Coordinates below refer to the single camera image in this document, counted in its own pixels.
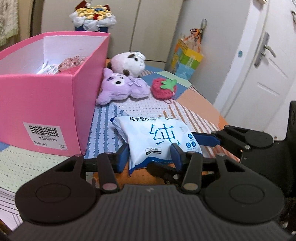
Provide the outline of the white blue wet wipes pack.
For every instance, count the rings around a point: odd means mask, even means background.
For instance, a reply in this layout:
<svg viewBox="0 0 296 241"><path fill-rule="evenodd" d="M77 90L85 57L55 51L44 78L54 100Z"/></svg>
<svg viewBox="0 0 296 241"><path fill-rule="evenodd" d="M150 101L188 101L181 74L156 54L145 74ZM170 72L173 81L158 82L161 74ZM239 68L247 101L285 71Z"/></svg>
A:
<svg viewBox="0 0 296 241"><path fill-rule="evenodd" d="M129 146L129 173L150 162L172 163L171 145L183 152L202 153L189 127L173 118L118 116L110 120Z"/></svg>

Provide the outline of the red strawberry plush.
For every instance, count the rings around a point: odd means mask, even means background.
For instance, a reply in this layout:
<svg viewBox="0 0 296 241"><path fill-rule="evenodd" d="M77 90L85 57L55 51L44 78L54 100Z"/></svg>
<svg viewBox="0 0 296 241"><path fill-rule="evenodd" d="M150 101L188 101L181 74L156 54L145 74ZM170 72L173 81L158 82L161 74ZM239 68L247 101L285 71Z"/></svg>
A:
<svg viewBox="0 0 296 241"><path fill-rule="evenodd" d="M157 100L172 99L177 92L177 80L169 78L155 78L152 81L151 93Z"/></svg>

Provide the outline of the pink cardboard box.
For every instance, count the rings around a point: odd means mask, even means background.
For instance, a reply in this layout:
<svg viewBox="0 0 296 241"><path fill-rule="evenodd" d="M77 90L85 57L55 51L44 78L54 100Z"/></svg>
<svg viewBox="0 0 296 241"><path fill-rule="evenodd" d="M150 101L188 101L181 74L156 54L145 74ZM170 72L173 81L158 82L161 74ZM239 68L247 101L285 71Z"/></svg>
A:
<svg viewBox="0 0 296 241"><path fill-rule="evenodd" d="M1 51L1 142L41 153L86 152L110 35L48 32ZM63 60L87 57L58 72Z"/></svg>

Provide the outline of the white panda plush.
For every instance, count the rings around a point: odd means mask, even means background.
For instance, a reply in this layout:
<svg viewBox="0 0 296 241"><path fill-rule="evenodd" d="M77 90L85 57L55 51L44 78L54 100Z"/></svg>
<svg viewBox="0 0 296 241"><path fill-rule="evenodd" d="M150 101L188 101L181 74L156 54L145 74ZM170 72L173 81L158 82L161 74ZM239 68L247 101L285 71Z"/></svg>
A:
<svg viewBox="0 0 296 241"><path fill-rule="evenodd" d="M124 52L111 58L107 68L125 76L139 77L145 70L145 60L146 57L138 51Z"/></svg>

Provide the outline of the purple plush toy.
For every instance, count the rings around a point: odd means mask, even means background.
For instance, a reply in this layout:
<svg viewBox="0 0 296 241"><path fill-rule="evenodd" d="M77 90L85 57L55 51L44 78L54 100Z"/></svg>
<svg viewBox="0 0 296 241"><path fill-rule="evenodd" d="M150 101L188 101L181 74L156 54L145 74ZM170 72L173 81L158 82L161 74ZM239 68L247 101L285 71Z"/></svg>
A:
<svg viewBox="0 0 296 241"><path fill-rule="evenodd" d="M138 77L125 76L115 73L109 68L103 70L103 80L100 93L96 99L97 105L107 105L111 101L125 100L128 97L135 99L146 98L151 90L148 84Z"/></svg>

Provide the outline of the patchwork knitted table cover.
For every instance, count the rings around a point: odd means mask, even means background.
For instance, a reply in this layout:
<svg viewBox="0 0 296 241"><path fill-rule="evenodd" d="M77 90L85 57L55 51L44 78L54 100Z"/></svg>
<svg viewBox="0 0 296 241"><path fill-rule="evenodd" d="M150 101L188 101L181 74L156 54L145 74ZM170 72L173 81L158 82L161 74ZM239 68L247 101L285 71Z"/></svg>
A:
<svg viewBox="0 0 296 241"><path fill-rule="evenodd" d="M160 101L152 96L141 100L128 98L95 108L86 159L94 158L104 151L116 152L122 145L121 136L110 122L110 118L115 116L175 118L182 120L192 132L201 133L220 130L227 125L217 109L190 81L150 66L142 74L143 80L148 84L156 78L165 77L177 80L177 93L172 100ZM10 230L22 223L14 201L16 191L65 159L66 156L43 154L1 144L1 222Z"/></svg>

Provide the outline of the white door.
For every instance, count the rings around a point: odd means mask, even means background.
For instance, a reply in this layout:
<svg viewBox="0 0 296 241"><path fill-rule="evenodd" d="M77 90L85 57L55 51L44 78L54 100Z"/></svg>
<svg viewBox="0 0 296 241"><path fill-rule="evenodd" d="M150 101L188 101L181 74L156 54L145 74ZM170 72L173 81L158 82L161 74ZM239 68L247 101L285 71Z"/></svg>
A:
<svg viewBox="0 0 296 241"><path fill-rule="evenodd" d="M263 34L269 51L255 68ZM295 100L295 1L252 1L240 43L214 102L227 123L285 138L288 109Z"/></svg>

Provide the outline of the colourful paper gift bag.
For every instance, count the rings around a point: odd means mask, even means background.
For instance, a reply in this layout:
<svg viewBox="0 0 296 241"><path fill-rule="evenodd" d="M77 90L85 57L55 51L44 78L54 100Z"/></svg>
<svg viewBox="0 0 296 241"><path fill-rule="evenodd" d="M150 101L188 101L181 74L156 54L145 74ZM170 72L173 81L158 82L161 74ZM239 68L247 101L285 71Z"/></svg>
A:
<svg viewBox="0 0 296 241"><path fill-rule="evenodd" d="M200 28L191 28L189 35L181 35L174 49L170 70L174 75L190 80L201 63L202 39L207 27L207 20L202 19Z"/></svg>

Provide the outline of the beige wardrobe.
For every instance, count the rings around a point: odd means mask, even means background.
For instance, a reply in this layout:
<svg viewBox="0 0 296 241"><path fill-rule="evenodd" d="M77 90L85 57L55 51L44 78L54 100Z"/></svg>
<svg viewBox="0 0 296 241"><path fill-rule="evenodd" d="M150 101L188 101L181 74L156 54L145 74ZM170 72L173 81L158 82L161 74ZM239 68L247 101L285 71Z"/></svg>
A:
<svg viewBox="0 0 296 241"><path fill-rule="evenodd" d="M69 15L80 0L34 1L32 23L39 32L74 30ZM111 34L108 57L131 51L139 51L147 58L149 66L164 69L182 1L90 1L92 6L108 5L117 23L109 29Z"/></svg>

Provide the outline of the pink floral scrunchie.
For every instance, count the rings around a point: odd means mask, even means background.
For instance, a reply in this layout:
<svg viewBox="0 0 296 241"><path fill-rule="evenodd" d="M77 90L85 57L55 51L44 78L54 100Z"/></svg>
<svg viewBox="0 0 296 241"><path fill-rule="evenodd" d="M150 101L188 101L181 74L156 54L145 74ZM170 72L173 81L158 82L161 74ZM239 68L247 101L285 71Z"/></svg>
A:
<svg viewBox="0 0 296 241"><path fill-rule="evenodd" d="M67 58L62 61L58 66L58 72L64 72L68 69L78 67L82 65L87 60L87 57L75 56L72 58Z"/></svg>

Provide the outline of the yellow flower bouquet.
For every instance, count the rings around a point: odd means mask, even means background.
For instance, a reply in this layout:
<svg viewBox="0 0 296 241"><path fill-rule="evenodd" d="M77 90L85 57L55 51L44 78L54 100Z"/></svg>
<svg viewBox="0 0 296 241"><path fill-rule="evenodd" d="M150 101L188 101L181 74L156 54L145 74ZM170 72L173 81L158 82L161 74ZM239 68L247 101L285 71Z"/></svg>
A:
<svg viewBox="0 0 296 241"><path fill-rule="evenodd" d="M109 5L92 5L92 1L81 1L69 15L76 31L104 32L117 23Z"/></svg>

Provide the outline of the cream knitted cardigan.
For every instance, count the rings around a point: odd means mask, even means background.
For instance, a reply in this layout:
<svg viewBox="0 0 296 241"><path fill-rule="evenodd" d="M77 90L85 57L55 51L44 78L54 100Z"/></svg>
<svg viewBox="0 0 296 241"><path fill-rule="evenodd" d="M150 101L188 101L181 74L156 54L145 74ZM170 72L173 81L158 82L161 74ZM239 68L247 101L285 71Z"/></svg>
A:
<svg viewBox="0 0 296 241"><path fill-rule="evenodd" d="M19 34L18 1L1 0L1 47Z"/></svg>

